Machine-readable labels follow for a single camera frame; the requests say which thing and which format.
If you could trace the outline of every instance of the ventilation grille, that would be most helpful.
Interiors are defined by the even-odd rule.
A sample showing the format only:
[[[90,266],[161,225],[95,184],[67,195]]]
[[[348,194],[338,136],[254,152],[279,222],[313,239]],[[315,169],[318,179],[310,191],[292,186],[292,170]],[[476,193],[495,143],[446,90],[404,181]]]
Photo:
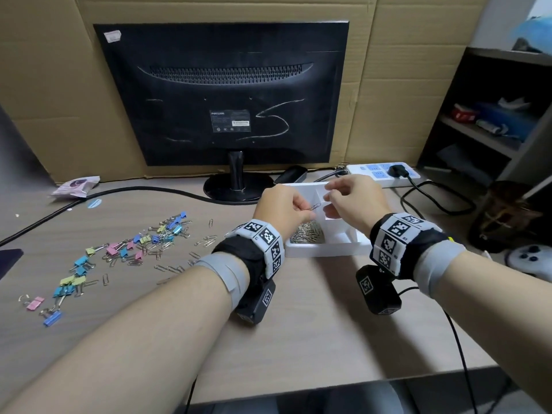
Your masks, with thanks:
[[[282,67],[256,68],[167,68],[151,67],[152,76],[164,80],[188,84],[227,85],[255,84],[283,80],[298,76],[312,64],[287,65]]]

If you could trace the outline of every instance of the pink binder clip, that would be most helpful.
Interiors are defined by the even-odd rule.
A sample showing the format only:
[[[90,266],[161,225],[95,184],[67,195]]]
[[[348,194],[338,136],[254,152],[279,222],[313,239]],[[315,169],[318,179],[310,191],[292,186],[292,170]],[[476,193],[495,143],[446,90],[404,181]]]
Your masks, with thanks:
[[[44,302],[44,298],[37,296],[29,305],[27,305],[27,309],[29,311],[34,311],[38,308],[38,306],[40,306],[40,304],[42,304],[42,302]]]

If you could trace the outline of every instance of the white game controller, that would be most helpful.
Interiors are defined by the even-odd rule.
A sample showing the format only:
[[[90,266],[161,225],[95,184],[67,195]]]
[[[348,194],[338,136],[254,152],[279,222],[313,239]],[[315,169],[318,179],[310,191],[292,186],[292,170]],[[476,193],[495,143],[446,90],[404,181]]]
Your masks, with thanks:
[[[552,247],[532,244],[516,248],[507,254],[506,265],[552,282]]]

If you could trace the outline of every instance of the desk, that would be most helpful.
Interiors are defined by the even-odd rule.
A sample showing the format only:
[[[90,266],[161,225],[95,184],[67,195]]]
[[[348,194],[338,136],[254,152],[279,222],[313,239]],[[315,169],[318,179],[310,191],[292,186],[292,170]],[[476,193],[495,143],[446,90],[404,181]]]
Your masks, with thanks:
[[[315,177],[310,174],[309,180]],[[201,194],[203,179],[131,180],[98,189],[145,184]],[[51,190],[3,197],[0,237],[59,208],[61,204],[47,197]],[[399,211],[397,195],[390,189],[385,193]],[[412,195],[412,202],[428,219],[451,233],[466,230],[469,216],[434,214],[433,205],[417,195]],[[435,196],[444,204],[448,198],[444,193]],[[68,297],[63,318],[50,328],[42,325],[37,313],[18,304],[19,295],[43,296],[51,305],[59,279],[67,276],[85,248],[128,238],[183,210],[193,220],[191,237],[176,238],[161,263],[186,265],[190,251],[204,254],[212,249],[195,247],[198,239],[213,234],[221,238],[253,213],[253,206],[220,206],[145,191],[102,200],[93,209],[79,205],[6,246],[22,248],[25,255],[0,282],[0,404],[85,334],[168,276],[153,269],[158,263],[153,257],[146,257],[141,267],[119,262],[109,268],[101,255],[95,256],[97,267],[89,279],[109,273],[109,286],[100,282],[85,288],[80,298]],[[214,220],[212,228],[209,219]],[[369,313],[354,278],[357,268],[368,262],[365,256],[286,260],[275,278],[276,292],[264,321],[250,328],[232,316],[224,327],[199,373],[193,403],[461,370],[451,328],[433,300],[412,291],[402,296],[403,309],[396,314]],[[395,282],[397,290],[412,285],[408,280]],[[469,368],[495,364],[460,328],[458,332]]]

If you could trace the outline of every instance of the snack package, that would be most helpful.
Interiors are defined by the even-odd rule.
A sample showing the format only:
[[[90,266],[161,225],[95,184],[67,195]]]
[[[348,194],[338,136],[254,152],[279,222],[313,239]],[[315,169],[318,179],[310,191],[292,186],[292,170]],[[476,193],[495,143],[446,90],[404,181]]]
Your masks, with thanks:
[[[100,177],[94,175],[92,177],[81,177],[66,181],[59,186],[52,196],[74,196],[77,198],[85,198],[89,191],[100,182]]]

